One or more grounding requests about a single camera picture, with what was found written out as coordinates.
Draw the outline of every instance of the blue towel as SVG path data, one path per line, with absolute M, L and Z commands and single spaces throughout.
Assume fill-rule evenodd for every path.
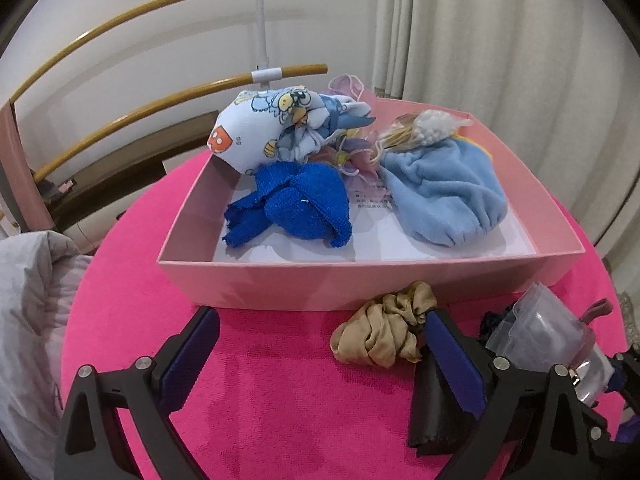
M 507 215 L 491 157 L 464 137 L 410 152 L 385 152 L 380 176 L 405 228 L 434 244 L 472 242 Z
M 333 247 L 351 238 L 349 199 L 340 174 L 331 166 L 278 161 L 260 168 L 255 183 L 256 191 L 225 212 L 227 245 L 241 246 L 272 223 L 303 240 L 330 239 Z

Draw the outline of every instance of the curtain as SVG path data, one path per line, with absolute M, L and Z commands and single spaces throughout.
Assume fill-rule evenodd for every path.
M 373 85 L 473 113 L 640 304 L 640 57 L 602 0 L 378 0 Z

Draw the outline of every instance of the tan satin scrunchie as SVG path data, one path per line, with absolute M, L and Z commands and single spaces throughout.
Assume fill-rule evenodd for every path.
M 408 290 L 368 301 L 334 330 L 330 346 L 341 363 L 391 367 L 396 355 L 417 363 L 420 351 L 410 327 L 424 324 L 427 310 L 436 307 L 431 287 L 413 283 Z

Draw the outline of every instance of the pink towel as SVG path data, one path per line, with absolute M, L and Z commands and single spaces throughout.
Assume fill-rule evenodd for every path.
M 156 265 L 156 257 L 207 157 L 194 158 L 156 184 L 98 250 L 66 332 L 65 396 L 81 365 L 91 363 L 99 371 L 128 367 L 137 357 L 158 351 L 194 313 Z M 570 221 L 587 253 L 554 292 L 577 315 L 602 297 L 618 306 L 595 250 Z M 465 332 L 477 335 L 484 311 L 501 310 L 510 301 L 456 304 L 450 311 Z M 330 336 L 349 312 L 219 312 L 220 340 L 185 407 L 172 415 L 212 480 L 435 478 L 447 457 L 419 460 L 406 446 L 413 365 L 381 370 L 333 358 Z M 592 327 L 607 354 L 625 349 L 618 308 Z M 622 405 L 620 396 L 608 394 L 598 407 L 613 433 Z M 123 424 L 144 478 L 157 478 L 128 414 Z M 503 453 L 494 472 L 507 458 Z

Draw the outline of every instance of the pink box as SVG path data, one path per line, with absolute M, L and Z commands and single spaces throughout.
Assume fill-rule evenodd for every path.
M 372 127 L 406 113 L 438 108 L 378 99 Z M 213 262 L 223 213 L 239 175 L 212 156 L 187 195 L 158 257 L 169 279 L 196 304 L 257 310 L 354 310 L 365 300 L 415 280 L 429 283 L 440 302 L 490 298 L 553 285 L 584 253 L 574 230 L 546 189 L 487 127 L 471 114 L 464 135 L 484 146 L 533 254 L 392 262 Z

